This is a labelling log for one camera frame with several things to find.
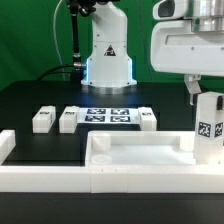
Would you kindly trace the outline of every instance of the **black table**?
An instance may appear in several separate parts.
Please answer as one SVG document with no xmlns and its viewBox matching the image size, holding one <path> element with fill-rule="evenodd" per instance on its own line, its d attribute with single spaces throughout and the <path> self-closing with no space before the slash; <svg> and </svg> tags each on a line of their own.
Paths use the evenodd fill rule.
<svg viewBox="0 0 224 224">
<path fill-rule="evenodd" d="M 152 107 L 158 130 L 193 130 L 195 108 L 184 84 L 140 83 L 135 92 L 99 95 L 70 82 L 16 82 L 0 92 L 0 128 L 15 129 L 17 145 L 3 165 L 84 166 L 90 130 L 139 130 L 138 125 L 79 124 L 60 134 L 58 120 L 69 105 L 101 108 Z M 55 105 L 48 134 L 32 133 L 32 117 Z M 0 193 L 0 223 L 223 223 L 222 194 Z"/>
</svg>

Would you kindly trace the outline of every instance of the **white platform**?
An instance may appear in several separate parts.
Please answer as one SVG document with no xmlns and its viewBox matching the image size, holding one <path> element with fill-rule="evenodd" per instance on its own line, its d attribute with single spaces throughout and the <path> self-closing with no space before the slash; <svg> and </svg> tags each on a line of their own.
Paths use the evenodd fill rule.
<svg viewBox="0 0 224 224">
<path fill-rule="evenodd" d="M 106 149 L 93 143 L 101 137 Z M 1 166 L 0 192 L 224 193 L 224 166 L 196 165 L 193 140 L 193 132 L 93 131 L 85 167 Z"/>
<path fill-rule="evenodd" d="M 74 133 L 78 123 L 139 124 L 142 131 L 155 131 L 156 117 L 150 107 L 82 108 L 66 107 L 59 119 L 60 133 Z"/>
</svg>

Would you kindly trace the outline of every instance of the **black cable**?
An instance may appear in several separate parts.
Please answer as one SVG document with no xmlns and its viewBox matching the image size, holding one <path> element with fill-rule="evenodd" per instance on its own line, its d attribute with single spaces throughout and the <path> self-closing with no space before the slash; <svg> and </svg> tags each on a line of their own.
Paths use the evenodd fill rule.
<svg viewBox="0 0 224 224">
<path fill-rule="evenodd" d="M 49 70 L 47 70 L 46 72 L 44 72 L 44 73 L 37 79 L 37 81 L 40 81 L 40 80 L 43 79 L 44 77 L 50 75 L 51 73 L 54 73 L 54 71 L 57 71 L 57 70 L 62 69 L 62 68 L 74 68 L 74 65 L 73 65 L 73 64 L 60 65 L 60 66 L 54 67 L 54 68 L 52 68 L 52 69 L 49 69 Z"/>
<path fill-rule="evenodd" d="M 74 0 L 67 0 L 67 5 L 70 9 L 72 21 L 72 36 L 73 36 L 73 62 L 81 62 L 81 55 L 79 52 L 79 29 L 78 29 L 78 13 L 79 4 Z"/>
<path fill-rule="evenodd" d="M 63 75 L 63 74 L 71 74 L 71 72 L 51 72 L 51 73 L 48 73 L 46 76 L 48 76 L 48 75 L 55 75 L 55 74 L 59 74 L 59 75 Z"/>
<path fill-rule="evenodd" d="M 142 26 L 142 1 L 141 0 L 138 0 L 138 14 L 139 14 L 139 24 L 140 24 L 140 31 L 141 31 L 141 38 L 142 38 L 144 56 L 145 56 L 145 59 L 146 59 L 146 64 L 147 64 L 147 68 L 148 68 L 149 77 L 150 77 L 151 81 L 153 82 L 151 66 L 149 64 L 148 54 L 147 54 L 147 50 L 146 50 L 146 46 L 145 46 L 145 35 L 144 35 L 144 32 L 143 32 L 143 26 Z"/>
</svg>

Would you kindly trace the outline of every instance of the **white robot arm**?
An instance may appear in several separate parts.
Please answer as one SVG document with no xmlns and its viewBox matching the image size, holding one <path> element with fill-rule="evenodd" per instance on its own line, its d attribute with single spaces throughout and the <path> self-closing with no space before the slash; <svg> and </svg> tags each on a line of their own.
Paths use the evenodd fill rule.
<svg viewBox="0 0 224 224">
<path fill-rule="evenodd" d="M 82 85 L 103 94 L 123 93 L 136 85 L 127 55 L 127 17 L 112 2 L 97 3 L 93 16 L 93 51 Z"/>
<path fill-rule="evenodd" d="M 223 94 L 201 93 L 201 75 L 224 76 L 224 0 L 167 0 L 153 9 L 151 63 L 156 71 L 184 73 L 190 94 L 199 94 L 194 158 L 223 160 Z"/>
</svg>

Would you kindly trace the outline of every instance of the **green backdrop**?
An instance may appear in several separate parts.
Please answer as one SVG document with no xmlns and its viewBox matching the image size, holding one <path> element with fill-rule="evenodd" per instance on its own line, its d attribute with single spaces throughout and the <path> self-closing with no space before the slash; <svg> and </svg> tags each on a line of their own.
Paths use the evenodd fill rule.
<svg viewBox="0 0 224 224">
<path fill-rule="evenodd" d="M 59 65 L 52 28 L 58 2 L 59 0 L 0 1 L 0 89 L 14 81 L 35 80 L 44 71 Z M 154 82 L 183 82 L 183 76 L 157 73 L 150 64 L 147 66 L 146 55 L 150 62 L 151 31 L 156 24 L 152 18 L 152 7 L 156 2 L 121 0 L 116 3 L 128 17 L 128 54 L 134 61 L 134 76 L 139 82 L 151 81 L 149 73 Z M 71 22 L 65 2 L 58 13 L 57 34 L 63 62 L 71 63 Z M 79 16 L 79 34 L 81 55 L 85 61 L 92 49 L 91 17 Z M 203 77 L 201 83 L 210 89 L 224 87 L 222 78 Z"/>
</svg>

